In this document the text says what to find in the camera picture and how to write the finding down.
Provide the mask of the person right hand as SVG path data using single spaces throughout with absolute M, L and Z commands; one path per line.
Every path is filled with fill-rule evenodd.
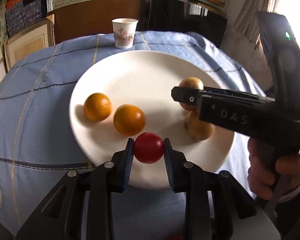
M 300 192 L 300 152 L 277 159 L 275 166 L 267 165 L 264 154 L 271 154 L 274 148 L 254 138 L 248 140 L 250 168 L 248 183 L 251 191 L 258 197 L 269 200 L 273 196 L 270 188 L 274 185 L 277 175 L 290 177 L 284 195 L 293 197 Z

